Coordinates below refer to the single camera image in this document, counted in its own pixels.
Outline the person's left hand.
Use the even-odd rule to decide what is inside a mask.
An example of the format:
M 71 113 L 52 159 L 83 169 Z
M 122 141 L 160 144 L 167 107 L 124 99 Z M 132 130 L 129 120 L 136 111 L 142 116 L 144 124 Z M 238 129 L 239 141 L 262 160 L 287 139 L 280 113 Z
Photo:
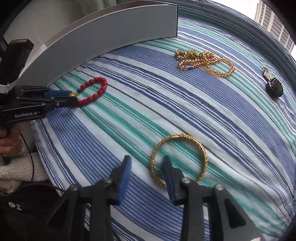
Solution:
M 21 139 L 21 126 L 19 123 L 15 124 L 11 131 L 1 126 L 1 146 L 0 153 L 6 157 L 16 157 L 21 153 L 22 139 Z

